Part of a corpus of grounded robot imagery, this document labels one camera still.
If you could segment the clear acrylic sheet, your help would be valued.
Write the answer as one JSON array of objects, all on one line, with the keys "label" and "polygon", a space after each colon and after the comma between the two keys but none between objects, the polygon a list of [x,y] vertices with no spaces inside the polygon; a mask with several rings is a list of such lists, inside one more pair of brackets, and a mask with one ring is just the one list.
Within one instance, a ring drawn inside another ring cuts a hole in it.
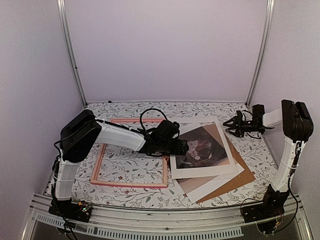
[{"label": "clear acrylic sheet", "polygon": [[182,134],[180,139],[187,141],[189,150],[186,155],[175,157],[178,170],[230,164],[215,124],[194,128]]}]

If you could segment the pink wooden picture frame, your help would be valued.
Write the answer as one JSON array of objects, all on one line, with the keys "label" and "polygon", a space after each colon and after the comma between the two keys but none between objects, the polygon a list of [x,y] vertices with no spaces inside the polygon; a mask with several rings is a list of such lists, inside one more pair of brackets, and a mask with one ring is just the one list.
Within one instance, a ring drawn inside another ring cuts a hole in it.
[{"label": "pink wooden picture frame", "polygon": [[152,157],[131,149],[100,143],[90,183],[97,186],[166,189],[166,157]]}]

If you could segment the white mat board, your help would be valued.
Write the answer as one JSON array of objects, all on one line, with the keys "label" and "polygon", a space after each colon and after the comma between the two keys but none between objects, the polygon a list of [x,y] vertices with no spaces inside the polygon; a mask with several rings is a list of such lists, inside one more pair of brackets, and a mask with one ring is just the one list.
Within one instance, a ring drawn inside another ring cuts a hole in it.
[{"label": "white mat board", "polygon": [[223,129],[217,118],[210,118],[209,121],[200,121],[200,122],[188,122],[181,127],[180,136],[190,130],[193,130],[198,127],[208,126],[215,124],[217,127],[218,134],[221,138],[225,151],[227,153],[229,165],[222,166],[213,166],[213,167],[200,167],[200,168],[186,168],[186,169],[177,169],[176,168],[176,157],[184,155],[171,155],[170,156],[170,169],[171,177],[173,179],[189,179],[189,178],[202,178],[202,177],[213,177],[219,175],[228,175],[233,174],[237,171],[236,163],[233,158],[231,149],[227,142],[226,136],[223,132]]}]

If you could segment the dark photo print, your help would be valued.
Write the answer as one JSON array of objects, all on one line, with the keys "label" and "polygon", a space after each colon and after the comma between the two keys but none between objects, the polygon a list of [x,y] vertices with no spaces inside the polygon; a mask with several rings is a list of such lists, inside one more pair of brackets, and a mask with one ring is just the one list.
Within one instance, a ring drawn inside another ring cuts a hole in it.
[{"label": "dark photo print", "polygon": [[197,202],[212,193],[232,178],[220,176],[177,179],[179,186],[192,202]]}]

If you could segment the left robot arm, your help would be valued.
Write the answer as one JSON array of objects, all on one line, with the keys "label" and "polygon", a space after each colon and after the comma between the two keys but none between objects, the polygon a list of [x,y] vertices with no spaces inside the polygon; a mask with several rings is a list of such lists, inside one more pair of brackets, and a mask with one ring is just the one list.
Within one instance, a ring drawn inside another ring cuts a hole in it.
[{"label": "left robot arm", "polygon": [[60,132],[60,140],[52,166],[54,184],[51,187],[52,207],[62,217],[87,214],[84,202],[71,199],[74,179],[80,163],[88,156],[94,144],[108,144],[130,149],[152,157],[184,156],[189,150],[186,140],[181,140],[180,125],[165,117],[156,127],[147,129],[139,118],[140,128],[132,129],[97,118],[91,110],[83,110]]}]

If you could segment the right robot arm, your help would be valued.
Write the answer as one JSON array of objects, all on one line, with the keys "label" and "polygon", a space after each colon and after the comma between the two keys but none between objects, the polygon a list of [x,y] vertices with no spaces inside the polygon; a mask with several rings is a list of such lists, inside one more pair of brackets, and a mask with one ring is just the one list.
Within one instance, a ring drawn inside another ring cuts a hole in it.
[{"label": "right robot arm", "polygon": [[274,111],[265,112],[262,104],[256,104],[247,120],[238,110],[236,116],[225,121],[226,132],[242,138],[245,134],[257,132],[263,134],[274,126],[281,124],[285,136],[284,149],[278,171],[268,185],[262,202],[241,209],[246,222],[271,218],[284,214],[284,204],[292,194],[291,180],[298,167],[300,155],[314,131],[314,124],[305,103],[283,99],[281,106]]}]

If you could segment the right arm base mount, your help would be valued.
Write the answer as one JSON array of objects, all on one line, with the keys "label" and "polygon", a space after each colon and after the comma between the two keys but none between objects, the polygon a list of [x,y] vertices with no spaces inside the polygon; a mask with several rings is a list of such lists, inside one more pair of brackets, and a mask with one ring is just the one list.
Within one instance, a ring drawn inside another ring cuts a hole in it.
[{"label": "right arm base mount", "polygon": [[285,210],[280,208],[265,208],[262,203],[241,206],[240,213],[245,223],[256,223],[257,229],[264,235],[276,232],[283,222]]}]

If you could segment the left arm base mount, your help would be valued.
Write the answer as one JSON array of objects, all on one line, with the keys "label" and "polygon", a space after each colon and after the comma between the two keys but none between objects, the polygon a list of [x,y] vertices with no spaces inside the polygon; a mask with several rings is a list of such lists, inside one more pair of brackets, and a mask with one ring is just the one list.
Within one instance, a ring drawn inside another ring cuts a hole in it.
[{"label": "left arm base mount", "polygon": [[84,201],[75,203],[71,199],[52,200],[48,212],[63,219],[88,223],[92,214],[92,206]]}]

